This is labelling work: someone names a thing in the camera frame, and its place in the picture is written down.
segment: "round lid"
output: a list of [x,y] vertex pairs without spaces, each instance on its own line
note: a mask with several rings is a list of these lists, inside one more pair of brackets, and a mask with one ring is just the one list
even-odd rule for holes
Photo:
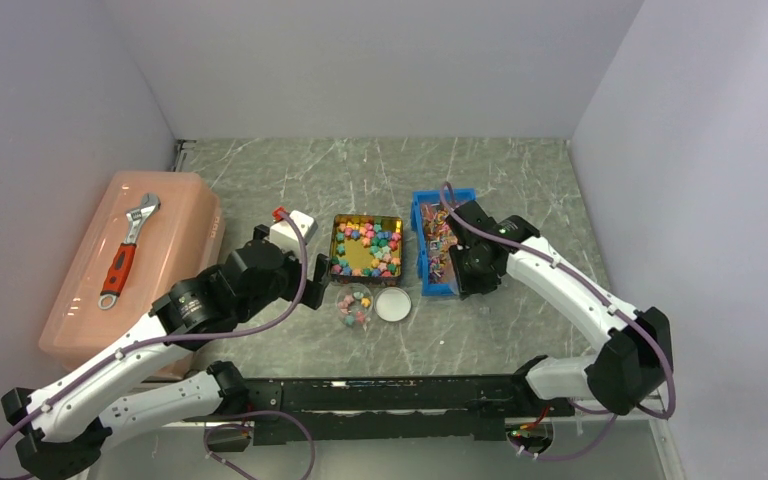
[[410,313],[410,296],[401,288],[389,287],[381,290],[375,299],[375,313],[386,322],[404,320]]

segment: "black metal base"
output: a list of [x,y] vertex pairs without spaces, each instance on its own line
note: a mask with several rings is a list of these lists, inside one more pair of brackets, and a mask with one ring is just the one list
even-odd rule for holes
[[[247,379],[244,410],[280,410],[296,417],[314,440],[471,436],[504,440],[505,419],[569,417],[564,399],[524,395],[510,375],[439,377]],[[280,445],[304,436],[283,419],[258,419],[255,445]]]

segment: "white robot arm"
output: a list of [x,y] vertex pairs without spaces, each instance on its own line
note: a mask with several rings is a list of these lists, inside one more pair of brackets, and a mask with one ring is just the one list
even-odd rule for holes
[[449,254],[462,298],[489,293],[510,275],[549,301],[597,352],[532,359],[514,374],[525,396],[596,399],[625,415],[662,382],[672,382],[669,321],[657,308],[642,312],[596,285],[521,217],[497,223],[474,200],[452,209],[441,198],[459,241]]
[[[245,411],[243,379],[230,362],[216,362],[175,384],[127,394],[217,334],[265,330],[299,303],[319,308],[329,259],[319,255],[314,280],[307,280],[301,243],[310,240],[316,222],[296,211],[276,215],[284,220],[258,226],[254,238],[224,264],[176,283],[128,332],[77,370],[44,388],[15,388],[2,397],[5,417],[24,435],[16,451],[28,472],[40,480],[66,479],[140,433],[181,419]],[[278,298],[293,300],[284,315],[230,333]]]

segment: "marble surface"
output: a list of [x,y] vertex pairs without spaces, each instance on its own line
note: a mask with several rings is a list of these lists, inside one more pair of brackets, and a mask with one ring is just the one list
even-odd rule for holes
[[[456,188],[475,188],[489,215],[528,219],[566,259],[608,287],[563,140],[229,139],[199,141],[190,158],[184,169],[199,173],[222,201],[222,260],[250,239],[255,225],[269,222],[278,205],[320,222],[309,245],[313,257],[327,253],[335,214],[395,214],[409,225],[412,192],[449,179]],[[334,306],[338,287],[331,286],[318,311],[299,307],[271,330],[213,342],[197,354],[195,367],[226,359],[248,377],[511,373],[539,354],[589,351],[570,322],[510,278],[476,300],[422,297],[409,228],[405,249],[402,288],[413,300],[406,320],[347,328]],[[482,304],[489,314],[481,313]],[[275,302],[240,328],[268,321],[286,305]]]

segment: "blue bin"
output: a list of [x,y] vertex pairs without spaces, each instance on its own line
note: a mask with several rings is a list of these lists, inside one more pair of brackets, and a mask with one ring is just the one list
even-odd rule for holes
[[[455,190],[455,201],[458,203],[475,200],[474,188],[458,188]],[[444,297],[455,295],[446,284],[429,283],[428,281],[428,245],[425,244],[425,234],[422,232],[422,212],[419,205],[422,203],[440,203],[440,192],[427,190],[413,192],[411,203],[411,229],[416,232],[419,244],[419,255],[416,258],[416,273],[422,279],[422,295],[426,297]]]

